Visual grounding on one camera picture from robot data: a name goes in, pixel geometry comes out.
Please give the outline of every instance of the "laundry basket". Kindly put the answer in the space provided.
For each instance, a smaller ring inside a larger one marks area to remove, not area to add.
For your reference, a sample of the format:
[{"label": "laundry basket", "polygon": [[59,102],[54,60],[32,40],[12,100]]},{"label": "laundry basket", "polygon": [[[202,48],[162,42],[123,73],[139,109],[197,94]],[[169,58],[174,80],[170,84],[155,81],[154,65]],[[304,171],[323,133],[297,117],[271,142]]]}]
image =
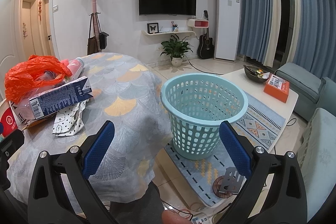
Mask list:
[{"label": "laundry basket", "polygon": [[246,94],[232,82],[205,73],[168,80],[161,101],[169,112],[173,145],[183,157],[201,160],[211,155],[223,120],[234,123],[247,111]]}]

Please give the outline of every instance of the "silver bolt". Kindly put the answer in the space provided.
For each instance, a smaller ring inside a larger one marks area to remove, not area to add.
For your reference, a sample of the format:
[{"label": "silver bolt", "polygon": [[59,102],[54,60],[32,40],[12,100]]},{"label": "silver bolt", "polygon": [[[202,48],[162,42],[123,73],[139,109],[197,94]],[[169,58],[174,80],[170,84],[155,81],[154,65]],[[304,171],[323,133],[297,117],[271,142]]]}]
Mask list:
[{"label": "silver bolt", "polygon": [[263,152],[265,152],[265,149],[263,149],[261,146],[257,146],[257,147],[255,148],[255,151],[256,151],[257,153],[259,153],[259,154],[262,154]]},{"label": "silver bolt", "polygon": [[42,151],[41,153],[40,153],[40,158],[45,158],[46,157],[46,155],[47,155],[47,152],[46,151]]},{"label": "silver bolt", "polygon": [[73,146],[73,147],[71,147],[70,148],[70,153],[77,153],[78,152],[78,150],[79,150],[79,147],[78,146]]},{"label": "silver bolt", "polygon": [[287,152],[287,156],[290,157],[290,158],[294,158],[294,157],[295,157],[295,154],[294,154],[294,152],[292,152],[292,151],[288,151],[288,152]]}]

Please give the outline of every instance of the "tablecloth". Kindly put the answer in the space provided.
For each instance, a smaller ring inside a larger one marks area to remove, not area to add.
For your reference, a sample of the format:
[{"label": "tablecloth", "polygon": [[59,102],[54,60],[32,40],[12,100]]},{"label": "tablecloth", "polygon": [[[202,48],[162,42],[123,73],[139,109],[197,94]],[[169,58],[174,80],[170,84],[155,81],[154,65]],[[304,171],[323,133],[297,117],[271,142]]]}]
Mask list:
[{"label": "tablecloth", "polygon": [[[90,80],[94,98],[83,111],[85,127],[71,137],[52,135],[54,119],[25,130],[25,143],[10,159],[7,171],[12,195],[27,203],[31,177],[39,153],[64,153],[96,134],[106,120],[115,137],[98,171],[89,178],[102,201],[128,203],[141,198],[154,178],[154,157],[172,138],[166,110],[160,102],[162,82],[139,60],[121,54],[83,57],[81,76]],[[64,186],[76,213],[81,212],[69,182]]]}]

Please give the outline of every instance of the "orange plastic bag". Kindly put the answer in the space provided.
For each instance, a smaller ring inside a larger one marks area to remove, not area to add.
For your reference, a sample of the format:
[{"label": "orange plastic bag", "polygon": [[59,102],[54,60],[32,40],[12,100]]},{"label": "orange plastic bag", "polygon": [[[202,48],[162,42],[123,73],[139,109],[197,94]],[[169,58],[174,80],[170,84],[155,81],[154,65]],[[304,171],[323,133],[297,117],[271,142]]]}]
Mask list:
[{"label": "orange plastic bag", "polygon": [[[50,70],[57,77],[50,81],[38,81],[39,76]],[[65,76],[71,76],[71,71],[65,64],[53,56],[31,55],[29,60],[12,67],[5,75],[5,94],[7,100],[18,104],[28,91],[47,85],[60,83]]]}]

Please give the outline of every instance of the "blue curtain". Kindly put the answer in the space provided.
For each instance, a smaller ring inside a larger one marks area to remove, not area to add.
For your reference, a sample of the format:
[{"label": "blue curtain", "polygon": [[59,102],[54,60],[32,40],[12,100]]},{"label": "blue curtain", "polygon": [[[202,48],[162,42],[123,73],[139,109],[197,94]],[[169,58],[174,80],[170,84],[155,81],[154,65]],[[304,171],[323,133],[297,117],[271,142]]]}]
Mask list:
[{"label": "blue curtain", "polygon": [[301,23],[293,62],[318,78],[336,81],[336,0],[301,0]]},{"label": "blue curtain", "polygon": [[269,41],[273,0],[241,0],[238,53],[263,62]]}]

